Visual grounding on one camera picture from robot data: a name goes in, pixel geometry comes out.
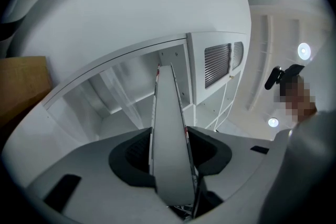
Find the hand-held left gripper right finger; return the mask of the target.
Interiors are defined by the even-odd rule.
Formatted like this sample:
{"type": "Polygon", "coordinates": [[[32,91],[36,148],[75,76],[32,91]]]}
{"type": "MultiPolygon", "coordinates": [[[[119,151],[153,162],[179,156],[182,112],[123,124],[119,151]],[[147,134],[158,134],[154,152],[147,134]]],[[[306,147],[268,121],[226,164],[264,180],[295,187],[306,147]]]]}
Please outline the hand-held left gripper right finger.
{"type": "Polygon", "coordinates": [[[275,181],[275,143],[187,128],[198,183],[192,218],[259,220],[275,181]]]}

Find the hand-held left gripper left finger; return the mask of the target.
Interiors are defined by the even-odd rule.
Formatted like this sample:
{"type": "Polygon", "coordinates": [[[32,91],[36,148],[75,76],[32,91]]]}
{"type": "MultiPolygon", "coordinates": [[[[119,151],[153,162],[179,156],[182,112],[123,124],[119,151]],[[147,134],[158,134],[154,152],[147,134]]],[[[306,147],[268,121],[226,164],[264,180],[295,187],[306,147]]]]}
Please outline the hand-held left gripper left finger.
{"type": "Polygon", "coordinates": [[[181,223],[149,173],[150,129],[83,145],[55,162],[27,191],[53,223],[181,223]]]}

